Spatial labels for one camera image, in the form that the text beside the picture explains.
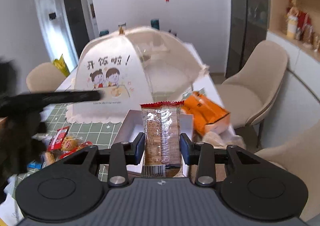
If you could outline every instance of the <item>cartoon girl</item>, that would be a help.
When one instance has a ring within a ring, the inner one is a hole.
[[[99,69],[94,73],[91,73],[90,78],[93,82],[94,89],[103,88],[103,85],[106,82],[106,80],[103,77],[102,69]]]
[[[106,79],[108,81],[108,87],[119,85],[120,72],[117,68],[110,68],[106,73]]]

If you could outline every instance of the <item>white mesh food cover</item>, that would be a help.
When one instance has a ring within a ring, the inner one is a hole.
[[[95,39],[81,54],[75,90],[101,90],[104,98],[70,105],[67,121],[118,123],[140,104],[181,100],[205,70],[167,32],[140,27]]]

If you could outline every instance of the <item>glass cabinet door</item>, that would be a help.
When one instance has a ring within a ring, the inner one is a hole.
[[[226,77],[239,71],[242,61],[247,0],[231,0],[231,30]]]
[[[247,62],[254,48],[266,39],[268,29],[269,0],[248,0],[247,28],[242,66]]]

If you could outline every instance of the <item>barcode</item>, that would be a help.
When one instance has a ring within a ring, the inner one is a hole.
[[[165,165],[144,165],[141,177],[165,177]]]

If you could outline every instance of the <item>doorway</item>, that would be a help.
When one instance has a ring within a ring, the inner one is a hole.
[[[89,36],[84,20],[81,0],[64,0],[66,14],[73,43],[80,58],[83,48],[89,43]]]

